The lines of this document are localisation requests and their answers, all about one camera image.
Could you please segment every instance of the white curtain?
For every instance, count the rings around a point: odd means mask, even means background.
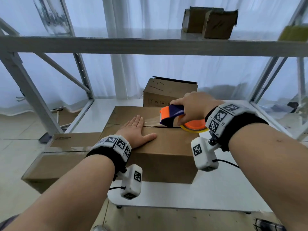
[[[77,36],[153,37],[180,29],[189,6],[239,9],[231,39],[276,40],[300,0],[65,0]],[[0,17],[22,35],[46,36],[33,0],[0,0]],[[80,75],[72,54],[48,54],[75,76]],[[85,92],[32,53],[20,53],[23,64],[50,109],[67,106],[71,111],[87,101]],[[98,98],[140,98],[150,76],[198,82],[200,91],[219,99],[247,99],[266,65],[266,57],[110,55],[83,54],[94,95]],[[266,99],[289,100],[297,93],[288,83],[297,70],[283,67],[279,92],[269,89]],[[0,113],[13,115],[31,107],[0,63]]]

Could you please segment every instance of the wristband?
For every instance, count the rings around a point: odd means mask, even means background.
[[[252,123],[268,124],[256,115],[256,112],[246,107],[225,103],[212,109],[206,116],[206,126],[210,134],[216,137],[222,151],[229,151],[231,137],[242,127]]]
[[[102,138],[88,152],[86,157],[90,155],[104,155],[108,157],[115,166],[115,174],[125,172],[126,162],[131,154],[132,147],[129,142],[121,135],[109,135]]]

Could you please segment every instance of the person's left hand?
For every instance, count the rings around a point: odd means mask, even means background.
[[[144,120],[140,115],[134,117],[132,120],[125,123],[116,133],[116,135],[123,136],[131,145],[132,148],[139,147],[153,139],[156,139],[157,134],[152,133],[146,136],[141,135],[141,130]]]

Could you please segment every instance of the black wrist strap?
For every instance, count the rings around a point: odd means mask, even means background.
[[[111,147],[98,147],[95,148],[91,151],[88,152],[86,157],[91,156],[91,155],[104,155],[108,157],[114,164],[115,166],[115,174],[117,174],[119,171],[120,172],[125,172],[125,165],[126,163],[123,161],[122,157],[120,154],[115,152],[113,148]]]
[[[211,113],[216,109],[213,108],[208,115],[205,118],[205,121],[207,118],[211,115]],[[256,116],[253,113],[243,113],[238,116],[234,116],[231,122],[225,127],[224,132],[222,133],[220,138],[216,137],[216,141],[219,145],[221,145],[222,151],[229,151],[229,141],[232,138],[232,136],[242,127],[247,126],[252,123],[264,123],[268,124],[267,121],[264,119]]]

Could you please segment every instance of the white shelf board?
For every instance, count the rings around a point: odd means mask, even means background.
[[[248,101],[234,101],[254,109]],[[142,100],[96,99],[73,132],[102,132],[116,105],[142,106]],[[201,136],[210,138],[209,132]],[[236,163],[229,152],[215,151],[218,159]],[[120,181],[112,183],[119,186]],[[265,211],[271,209],[256,192],[240,169],[219,163],[212,172],[198,171],[192,184],[142,182],[141,194],[133,200],[111,190],[108,198],[116,205],[163,208],[187,208],[229,211]]]
[[[9,52],[307,57],[304,42],[277,42],[276,33],[234,31],[230,40],[204,39],[181,30],[76,30],[77,37],[2,36]]]

